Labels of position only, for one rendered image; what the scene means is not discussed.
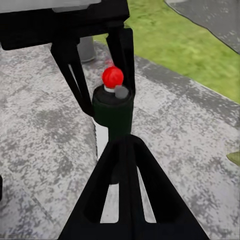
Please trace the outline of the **insectifuge atomizer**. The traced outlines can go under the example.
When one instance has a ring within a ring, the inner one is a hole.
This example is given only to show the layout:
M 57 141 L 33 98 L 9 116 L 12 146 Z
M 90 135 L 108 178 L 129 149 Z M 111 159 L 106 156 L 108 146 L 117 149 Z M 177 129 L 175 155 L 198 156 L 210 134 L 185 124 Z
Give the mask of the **insectifuge atomizer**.
M 94 90 L 92 96 L 97 161 L 100 160 L 111 138 L 132 133 L 135 101 L 131 89 L 122 85 L 124 74 L 119 68 L 115 66 L 106 68 L 102 74 L 102 81 L 103 84 Z M 113 168 L 109 184 L 119 184 L 119 164 Z

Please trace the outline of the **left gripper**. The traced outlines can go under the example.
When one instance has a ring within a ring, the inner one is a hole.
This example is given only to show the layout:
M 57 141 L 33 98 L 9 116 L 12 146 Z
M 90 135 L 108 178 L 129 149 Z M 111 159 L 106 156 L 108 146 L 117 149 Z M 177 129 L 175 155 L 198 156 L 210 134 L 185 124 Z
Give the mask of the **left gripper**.
M 65 12 L 46 8 L 0 13 L 0 46 L 11 49 L 53 43 L 50 51 L 81 111 L 95 117 L 77 45 L 80 38 L 109 33 L 106 41 L 113 64 L 123 73 L 122 85 L 130 88 L 135 98 L 133 30 L 124 28 L 130 16 L 127 0 L 101 0 L 88 9 Z

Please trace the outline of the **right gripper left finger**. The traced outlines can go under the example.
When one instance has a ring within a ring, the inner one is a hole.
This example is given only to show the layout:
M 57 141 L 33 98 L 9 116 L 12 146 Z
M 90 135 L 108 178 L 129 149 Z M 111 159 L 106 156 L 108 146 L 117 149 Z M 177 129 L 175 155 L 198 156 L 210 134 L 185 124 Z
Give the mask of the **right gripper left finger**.
M 109 139 L 58 240 L 133 240 L 126 134 Z M 118 222 L 101 223 L 113 169 L 118 164 Z

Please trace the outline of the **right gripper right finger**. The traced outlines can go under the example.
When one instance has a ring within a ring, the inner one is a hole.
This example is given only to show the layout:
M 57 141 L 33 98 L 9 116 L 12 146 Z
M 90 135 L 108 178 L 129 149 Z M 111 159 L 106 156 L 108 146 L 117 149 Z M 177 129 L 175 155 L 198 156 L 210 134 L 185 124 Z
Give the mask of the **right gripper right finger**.
M 125 137 L 133 240 L 210 240 L 145 142 Z M 156 223 L 145 220 L 137 168 Z

